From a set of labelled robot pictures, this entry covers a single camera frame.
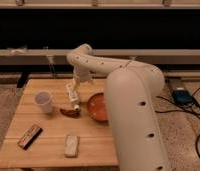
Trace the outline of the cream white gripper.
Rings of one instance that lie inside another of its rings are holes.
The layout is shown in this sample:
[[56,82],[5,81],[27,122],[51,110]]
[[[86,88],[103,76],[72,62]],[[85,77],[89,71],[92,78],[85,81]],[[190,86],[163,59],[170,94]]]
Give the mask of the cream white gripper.
[[73,103],[73,108],[76,111],[80,110],[80,105],[78,104],[80,102],[78,92],[75,89],[75,81],[71,80],[67,85],[66,85],[66,90],[68,93],[68,97],[71,103]]

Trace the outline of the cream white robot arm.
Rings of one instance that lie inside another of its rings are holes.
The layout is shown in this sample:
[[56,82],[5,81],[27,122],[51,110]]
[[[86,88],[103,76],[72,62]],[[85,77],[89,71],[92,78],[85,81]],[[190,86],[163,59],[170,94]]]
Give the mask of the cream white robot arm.
[[135,60],[97,57],[88,44],[67,53],[75,86],[93,72],[106,76],[104,98],[120,171],[172,171],[153,99],[164,87],[161,70]]

